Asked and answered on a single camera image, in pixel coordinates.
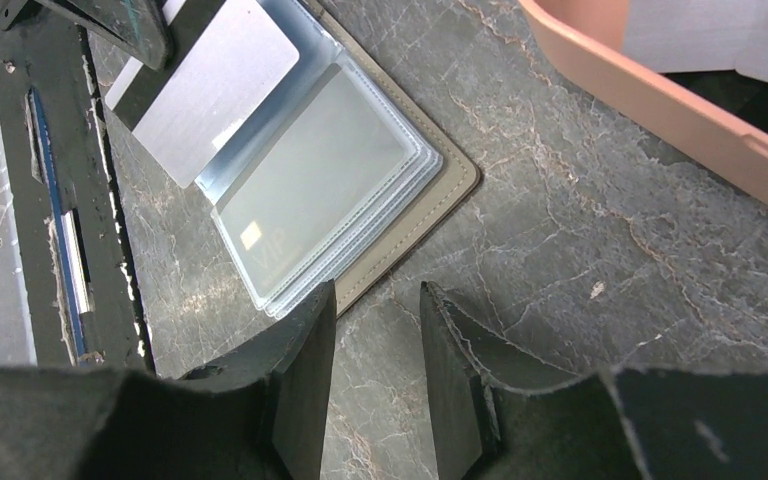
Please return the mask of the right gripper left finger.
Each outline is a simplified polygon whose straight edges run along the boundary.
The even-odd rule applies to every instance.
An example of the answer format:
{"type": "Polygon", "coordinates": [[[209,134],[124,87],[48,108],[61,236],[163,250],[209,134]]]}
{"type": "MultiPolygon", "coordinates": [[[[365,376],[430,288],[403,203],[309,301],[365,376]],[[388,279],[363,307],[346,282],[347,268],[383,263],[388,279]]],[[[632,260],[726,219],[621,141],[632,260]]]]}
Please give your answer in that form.
{"type": "Polygon", "coordinates": [[[328,281],[177,380],[0,368],[0,479],[316,479],[335,337],[328,281]]]}

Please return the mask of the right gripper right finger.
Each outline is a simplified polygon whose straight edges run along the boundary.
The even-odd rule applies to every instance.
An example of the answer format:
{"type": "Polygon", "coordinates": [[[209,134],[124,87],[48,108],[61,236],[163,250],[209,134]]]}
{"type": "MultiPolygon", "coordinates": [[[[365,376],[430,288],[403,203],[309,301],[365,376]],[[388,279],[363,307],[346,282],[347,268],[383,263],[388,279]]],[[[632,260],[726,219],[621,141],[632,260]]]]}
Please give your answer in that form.
{"type": "Polygon", "coordinates": [[[576,375],[420,287],[443,479],[768,479],[768,370],[613,366],[576,375]]]}

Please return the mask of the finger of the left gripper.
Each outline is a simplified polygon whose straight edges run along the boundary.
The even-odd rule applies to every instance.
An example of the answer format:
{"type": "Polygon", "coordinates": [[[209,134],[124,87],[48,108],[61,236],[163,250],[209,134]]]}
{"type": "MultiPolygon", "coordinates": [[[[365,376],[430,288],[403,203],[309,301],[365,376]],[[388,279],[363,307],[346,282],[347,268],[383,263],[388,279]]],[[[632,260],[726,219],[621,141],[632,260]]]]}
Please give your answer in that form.
{"type": "Polygon", "coordinates": [[[151,0],[40,0],[39,4],[159,70],[173,53],[165,17],[151,0]]]}

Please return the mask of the grey card holder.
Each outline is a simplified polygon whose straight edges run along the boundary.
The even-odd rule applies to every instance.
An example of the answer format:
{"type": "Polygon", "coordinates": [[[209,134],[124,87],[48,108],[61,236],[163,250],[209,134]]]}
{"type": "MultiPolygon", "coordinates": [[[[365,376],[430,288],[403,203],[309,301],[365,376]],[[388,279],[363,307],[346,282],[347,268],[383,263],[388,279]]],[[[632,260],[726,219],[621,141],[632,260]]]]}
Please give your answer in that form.
{"type": "Polygon", "coordinates": [[[279,319],[334,281],[344,310],[480,172],[317,1],[162,1],[172,52],[105,102],[195,186],[253,305],[279,319]]]}

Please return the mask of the pink oval tray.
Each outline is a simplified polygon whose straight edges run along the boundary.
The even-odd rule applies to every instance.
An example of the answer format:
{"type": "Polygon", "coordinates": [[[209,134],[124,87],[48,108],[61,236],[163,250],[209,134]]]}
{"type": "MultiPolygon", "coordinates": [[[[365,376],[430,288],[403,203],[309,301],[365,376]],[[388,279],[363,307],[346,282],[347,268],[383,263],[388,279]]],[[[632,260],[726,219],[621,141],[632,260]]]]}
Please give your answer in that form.
{"type": "Polygon", "coordinates": [[[632,1],[526,1],[568,80],[768,206],[768,83],[734,70],[658,73],[622,52],[632,1]]]}

